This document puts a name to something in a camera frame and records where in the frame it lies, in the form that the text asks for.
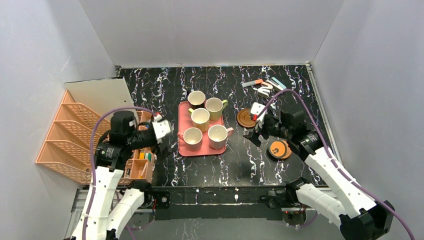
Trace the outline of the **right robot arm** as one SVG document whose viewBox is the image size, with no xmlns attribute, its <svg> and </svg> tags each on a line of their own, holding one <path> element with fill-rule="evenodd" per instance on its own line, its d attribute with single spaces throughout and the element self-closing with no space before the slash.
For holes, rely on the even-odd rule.
<svg viewBox="0 0 424 240">
<path fill-rule="evenodd" d="M 263 200 L 311 207 L 339 227 L 346 240 L 376 240 L 390 231 L 394 218 L 391 203 L 379 202 L 360 189 L 331 149 L 325 146 L 318 131 L 307 127 L 303 111 L 281 112 L 276 118 L 270 111 L 262 113 L 252 108 L 249 114 L 255 129 L 245 135 L 246 139 L 257 147 L 261 145 L 260 136 L 286 140 L 288 148 L 313 168 L 335 194 L 332 197 L 300 177 L 287 183 L 283 191 L 262 196 Z"/>
</svg>

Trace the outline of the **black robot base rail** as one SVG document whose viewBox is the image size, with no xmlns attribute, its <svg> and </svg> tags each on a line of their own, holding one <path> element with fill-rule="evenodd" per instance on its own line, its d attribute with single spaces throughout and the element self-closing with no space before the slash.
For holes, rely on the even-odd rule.
<svg viewBox="0 0 424 240">
<path fill-rule="evenodd" d="M 178 219 L 266 219 L 289 226 L 306 225 L 318 216 L 304 203 L 289 203 L 283 186 L 152 187 L 134 215 L 155 221 Z"/>
</svg>

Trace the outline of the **pink serving tray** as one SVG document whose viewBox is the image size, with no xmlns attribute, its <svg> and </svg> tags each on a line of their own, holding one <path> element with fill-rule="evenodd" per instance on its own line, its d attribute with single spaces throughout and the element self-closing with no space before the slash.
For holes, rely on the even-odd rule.
<svg viewBox="0 0 424 240">
<path fill-rule="evenodd" d="M 183 101 L 178 106 L 178 132 L 183 134 L 187 129 L 193 127 L 191 116 L 188 113 L 190 104 Z M 183 157 L 197 157 L 223 154 L 227 149 L 226 143 L 220 149 L 214 149 L 210 146 L 208 132 L 203 133 L 202 145 L 198 151 L 189 150 L 189 146 L 182 140 L 178 139 L 178 152 Z"/>
</svg>

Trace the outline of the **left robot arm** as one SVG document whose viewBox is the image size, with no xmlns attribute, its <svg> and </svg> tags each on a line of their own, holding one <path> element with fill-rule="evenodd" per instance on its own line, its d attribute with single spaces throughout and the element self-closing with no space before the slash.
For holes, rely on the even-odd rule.
<svg viewBox="0 0 424 240">
<path fill-rule="evenodd" d="M 151 184 L 133 180 L 123 197 L 112 207 L 119 181 L 133 151 L 151 148 L 158 157 L 167 157 L 164 140 L 173 127 L 160 113 L 152 114 L 146 130 L 139 130 L 134 106 L 119 107 L 102 115 L 95 123 L 89 141 L 91 181 L 87 198 L 71 240 L 118 240 L 135 211 L 141 207 Z"/>
</svg>

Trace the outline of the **brown grooved wooden coaster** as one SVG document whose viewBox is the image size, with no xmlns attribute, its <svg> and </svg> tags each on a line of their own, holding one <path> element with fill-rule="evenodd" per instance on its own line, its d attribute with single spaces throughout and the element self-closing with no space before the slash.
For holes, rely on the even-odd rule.
<svg viewBox="0 0 424 240">
<path fill-rule="evenodd" d="M 244 108 L 240 110 L 236 115 L 236 120 L 238 124 L 246 129 L 254 128 L 256 125 L 256 122 L 252 120 L 250 109 Z"/>
</svg>

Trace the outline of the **orange black round coaster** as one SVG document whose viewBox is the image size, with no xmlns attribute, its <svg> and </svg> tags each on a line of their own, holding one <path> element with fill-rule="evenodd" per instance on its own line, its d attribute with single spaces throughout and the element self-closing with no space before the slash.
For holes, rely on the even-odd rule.
<svg viewBox="0 0 424 240">
<path fill-rule="evenodd" d="M 293 151 L 289 148 L 285 140 L 275 140 L 267 146 L 267 154 L 273 161 L 284 161 L 292 155 Z"/>
</svg>

